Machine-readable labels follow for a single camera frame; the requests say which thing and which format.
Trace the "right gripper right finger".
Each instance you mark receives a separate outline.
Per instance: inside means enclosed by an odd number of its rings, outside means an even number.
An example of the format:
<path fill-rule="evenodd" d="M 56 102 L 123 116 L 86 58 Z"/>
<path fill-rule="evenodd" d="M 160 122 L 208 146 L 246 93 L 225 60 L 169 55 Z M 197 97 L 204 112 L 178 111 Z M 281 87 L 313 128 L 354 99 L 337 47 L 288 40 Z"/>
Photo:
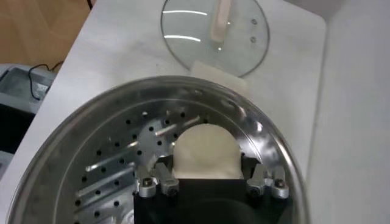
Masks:
<path fill-rule="evenodd" d="M 273 198 L 289 197 L 289 186 L 283 166 L 268 169 L 259 160 L 242 154 L 242 173 L 250 195 L 262 197 L 266 189 L 269 189 Z"/>

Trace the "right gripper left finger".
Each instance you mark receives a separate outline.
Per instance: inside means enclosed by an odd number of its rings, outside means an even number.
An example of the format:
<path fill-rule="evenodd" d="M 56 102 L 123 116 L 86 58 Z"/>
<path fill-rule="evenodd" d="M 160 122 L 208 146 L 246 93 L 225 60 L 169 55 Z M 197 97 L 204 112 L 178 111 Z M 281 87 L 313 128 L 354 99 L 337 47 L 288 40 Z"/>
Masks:
<path fill-rule="evenodd" d="M 160 192 L 174 198 L 179 193 L 179 180 L 172 174 L 173 156 L 159 158 L 154 168 L 149 171 L 146 166 L 138 165 L 135 176 L 138 182 L 138 195 L 141 198 L 152 198 L 157 194 L 157 186 Z"/>

